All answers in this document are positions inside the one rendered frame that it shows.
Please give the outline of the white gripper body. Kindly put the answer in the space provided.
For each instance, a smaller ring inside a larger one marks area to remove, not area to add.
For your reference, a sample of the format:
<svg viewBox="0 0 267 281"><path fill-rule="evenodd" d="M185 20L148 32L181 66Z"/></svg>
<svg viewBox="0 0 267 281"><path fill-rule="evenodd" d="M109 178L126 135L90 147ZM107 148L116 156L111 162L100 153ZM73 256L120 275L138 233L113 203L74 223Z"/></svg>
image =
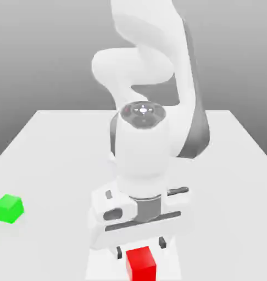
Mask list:
<svg viewBox="0 0 267 281"><path fill-rule="evenodd" d="M178 234L189 229L190 220L189 212L175 211L146 223L128 221L108 226L96 225L90 231L90 248L100 250L153 237Z"/></svg>

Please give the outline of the small red cube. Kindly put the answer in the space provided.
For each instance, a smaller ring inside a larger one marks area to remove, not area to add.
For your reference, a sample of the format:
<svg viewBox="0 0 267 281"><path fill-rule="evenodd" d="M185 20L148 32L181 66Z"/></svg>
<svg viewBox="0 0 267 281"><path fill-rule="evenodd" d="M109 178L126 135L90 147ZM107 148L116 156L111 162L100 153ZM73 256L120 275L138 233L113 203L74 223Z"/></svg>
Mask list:
<svg viewBox="0 0 267 281"><path fill-rule="evenodd" d="M125 264L130 281L156 281L157 264L149 246L126 251Z"/></svg>

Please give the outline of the small green cube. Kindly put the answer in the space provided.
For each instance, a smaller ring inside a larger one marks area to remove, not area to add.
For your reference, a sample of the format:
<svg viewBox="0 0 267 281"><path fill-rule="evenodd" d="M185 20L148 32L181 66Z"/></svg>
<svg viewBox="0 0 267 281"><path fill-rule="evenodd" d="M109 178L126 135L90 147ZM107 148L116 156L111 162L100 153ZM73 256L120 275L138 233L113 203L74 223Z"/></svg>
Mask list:
<svg viewBox="0 0 267 281"><path fill-rule="evenodd" d="M5 194L0 198L0 221L14 223L24 213L22 199L18 196Z"/></svg>

